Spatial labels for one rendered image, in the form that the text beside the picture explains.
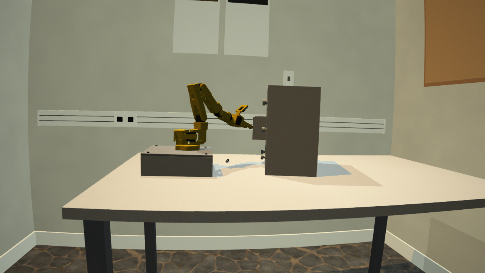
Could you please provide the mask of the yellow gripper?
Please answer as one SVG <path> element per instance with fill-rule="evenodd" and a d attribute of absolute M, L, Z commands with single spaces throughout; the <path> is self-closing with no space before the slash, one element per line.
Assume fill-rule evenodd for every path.
<path fill-rule="evenodd" d="M 244 112 L 248 108 L 248 105 L 241 105 L 237 110 L 236 114 L 232 114 L 232 120 L 228 123 L 229 126 L 232 127 L 243 127 L 243 128 L 250 128 L 253 129 L 253 126 L 244 121 L 244 117 L 240 115 L 241 112 Z"/>

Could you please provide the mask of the dark brown chest of drawers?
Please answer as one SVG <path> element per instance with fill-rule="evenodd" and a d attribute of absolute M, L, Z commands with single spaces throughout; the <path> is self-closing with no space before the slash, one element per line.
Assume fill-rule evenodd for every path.
<path fill-rule="evenodd" d="M 316 177 L 321 88 L 268 85 L 265 175 Z"/>

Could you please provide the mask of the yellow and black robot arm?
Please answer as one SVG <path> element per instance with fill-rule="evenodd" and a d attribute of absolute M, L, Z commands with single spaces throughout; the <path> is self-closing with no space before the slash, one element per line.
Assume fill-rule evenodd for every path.
<path fill-rule="evenodd" d="M 190 84 L 187 85 L 187 88 L 193 116 L 196 122 L 194 122 L 194 129 L 177 129 L 175 131 L 175 150 L 199 151 L 200 144 L 204 144 L 206 142 L 206 134 L 208 129 L 208 123 L 205 122 L 207 120 L 207 114 L 204 103 L 208 110 L 214 114 L 214 116 L 217 116 L 218 119 L 224 122 L 231 121 L 232 114 L 222 110 L 223 107 L 219 102 L 216 102 L 213 95 L 204 83 Z M 196 133 L 199 134 L 199 139 L 197 141 Z"/>

